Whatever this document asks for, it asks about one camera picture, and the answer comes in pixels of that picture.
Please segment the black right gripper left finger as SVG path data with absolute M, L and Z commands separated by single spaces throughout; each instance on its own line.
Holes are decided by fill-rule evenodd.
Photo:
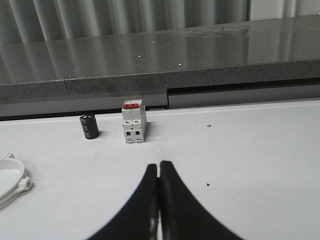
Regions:
M 149 164 L 128 201 L 90 240 L 156 240 L 159 223 L 157 165 Z

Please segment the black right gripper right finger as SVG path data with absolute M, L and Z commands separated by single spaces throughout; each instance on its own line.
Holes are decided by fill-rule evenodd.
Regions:
M 160 213 L 164 240 L 240 240 L 193 196 L 174 165 L 160 163 Z

